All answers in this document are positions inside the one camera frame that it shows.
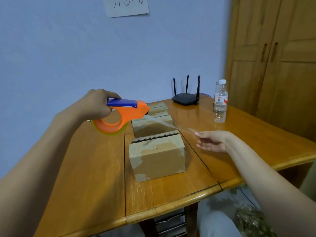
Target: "black router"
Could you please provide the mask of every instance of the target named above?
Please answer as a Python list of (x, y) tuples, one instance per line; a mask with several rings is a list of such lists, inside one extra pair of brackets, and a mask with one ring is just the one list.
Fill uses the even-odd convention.
[(176, 81), (173, 79), (174, 97), (172, 100), (181, 105), (197, 105), (200, 99), (200, 76), (197, 78), (197, 94), (188, 93), (189, 75), (186, 78), (185, 93), (176, 94)]

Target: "left hand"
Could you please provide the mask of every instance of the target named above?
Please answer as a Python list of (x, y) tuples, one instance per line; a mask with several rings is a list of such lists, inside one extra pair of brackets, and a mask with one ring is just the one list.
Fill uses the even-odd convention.
[(112, 111), (112, 109), (107, 106), (107, 98), (121, 99), (121, 97), (114, 92), (104, 89), (92, 89), (65, 110), (75, 113), (82, 121), (102, 119), (110, 115)]

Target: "router antenna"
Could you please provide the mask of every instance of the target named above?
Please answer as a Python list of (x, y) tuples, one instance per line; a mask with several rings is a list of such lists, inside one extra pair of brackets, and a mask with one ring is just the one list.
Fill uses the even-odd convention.
[(197, 96), (195, 98), (196, 105), (200, 99), (200, 76), (197, 78)]
[(188, 93), (188, 83), (189, 83), (189, 75), (186, 77), (186, 89), (185, 89), (186, 93)]
[(174, 95), (176, 95), (176, 80), (173, 79), (173, 89), (174, 89)]

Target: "orange tape dispenser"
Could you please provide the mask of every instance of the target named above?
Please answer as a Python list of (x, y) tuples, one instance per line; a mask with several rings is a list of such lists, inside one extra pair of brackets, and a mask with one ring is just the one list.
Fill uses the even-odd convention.
[(121, 120), (115, 124), (106, 123), (102, 119), (92, 120), (97, 130), (105, 134), (114, 134), (124, 130), (129, 121), (143, 118), (150, 110), (142, 100), (108, 99), (107, 105), (121, 114)]

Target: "wardrobe door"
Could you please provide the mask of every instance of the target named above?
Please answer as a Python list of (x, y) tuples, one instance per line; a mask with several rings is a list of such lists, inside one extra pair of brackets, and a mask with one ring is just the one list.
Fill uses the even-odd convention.
[(281, 0), (232, 0), (228, 104), (255, 115)]
[(316, 0), (282, 0), (256, 116), (316, 142)]

